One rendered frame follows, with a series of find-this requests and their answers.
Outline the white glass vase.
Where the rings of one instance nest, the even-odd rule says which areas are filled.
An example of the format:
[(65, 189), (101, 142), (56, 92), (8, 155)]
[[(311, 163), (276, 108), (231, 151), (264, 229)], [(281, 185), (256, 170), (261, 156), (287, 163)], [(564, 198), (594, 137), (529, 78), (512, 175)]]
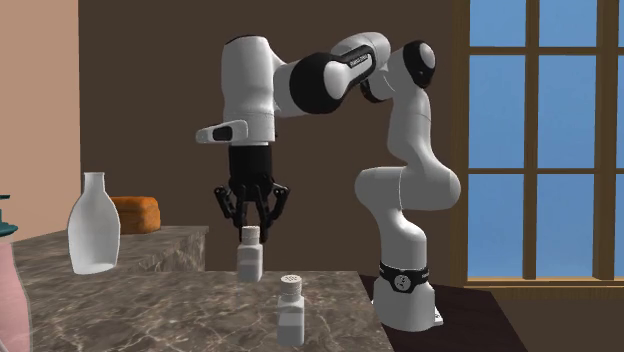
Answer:
[(106, 192), (104, 172), (84, 173), (83, 193), (72, 208), (67, 234), (75, 274), (97, 274), (116, 266), (120, 218)]

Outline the pink rounded object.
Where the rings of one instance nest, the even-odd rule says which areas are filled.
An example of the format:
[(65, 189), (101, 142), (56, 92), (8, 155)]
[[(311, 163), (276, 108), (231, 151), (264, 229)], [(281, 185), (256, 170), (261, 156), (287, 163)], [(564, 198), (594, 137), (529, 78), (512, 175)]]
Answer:
[(0, 352), (31, 352), (30, 316), (10, 243), (0, 243)]

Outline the wooden framed window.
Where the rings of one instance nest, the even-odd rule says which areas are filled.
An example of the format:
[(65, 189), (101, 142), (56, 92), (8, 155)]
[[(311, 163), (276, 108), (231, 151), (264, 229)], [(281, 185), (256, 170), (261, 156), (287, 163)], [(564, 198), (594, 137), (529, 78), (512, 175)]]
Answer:
[(624, 301), (624, 4), (452, 0), (455, 284)]

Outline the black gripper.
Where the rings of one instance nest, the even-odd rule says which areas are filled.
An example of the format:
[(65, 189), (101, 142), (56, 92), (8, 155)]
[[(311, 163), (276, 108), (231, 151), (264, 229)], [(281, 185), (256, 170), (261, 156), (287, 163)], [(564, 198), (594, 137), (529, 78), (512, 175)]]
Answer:
[[(260, 220), (260, 242), (268, 239), (269, 228), (281, 216), (290, 189), (274, 183), (272, 175), (272, 149), (270, 145), (229, 146), (228, 185), (218, 186), (214, 195), (226, 219), (232, 221), (242, 241), (242, 229), (247, 225), (247, 189), (252, 188), (254, 203)], [(275, 197), (274, 207), (269, 207), (269, 195)]]

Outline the white shaker bottle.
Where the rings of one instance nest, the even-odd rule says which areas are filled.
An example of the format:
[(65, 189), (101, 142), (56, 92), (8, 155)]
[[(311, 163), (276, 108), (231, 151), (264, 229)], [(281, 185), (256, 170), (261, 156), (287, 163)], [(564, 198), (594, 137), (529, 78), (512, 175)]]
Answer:
[(305, 299), (302, 278), (288, 274), (280, 279), (277, 303), (277, 342), (282, 346), (302, 346), (305, 339)]
[(260, 227), (244, 226), (237, 248), (237, 277), (240, 282), (259, 282), (263, 275), (263, 245)]

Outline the teal object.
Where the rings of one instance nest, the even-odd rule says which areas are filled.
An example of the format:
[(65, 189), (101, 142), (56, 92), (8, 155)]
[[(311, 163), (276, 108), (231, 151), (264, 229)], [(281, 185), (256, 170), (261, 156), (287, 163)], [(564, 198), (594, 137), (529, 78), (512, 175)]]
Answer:
[(18, 230), (18, 226), (5, 222), (2, 217), (2, 209), (0, 208), (0, 238), (12, 235)]

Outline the orange bread loaf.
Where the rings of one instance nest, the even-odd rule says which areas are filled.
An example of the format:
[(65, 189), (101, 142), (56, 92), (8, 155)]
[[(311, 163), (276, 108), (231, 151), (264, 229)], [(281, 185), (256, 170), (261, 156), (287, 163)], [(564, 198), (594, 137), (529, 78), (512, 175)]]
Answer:
[(147, 234), (161, 228), (158, 202), (146, 196), (114, 196), (122, 235)]

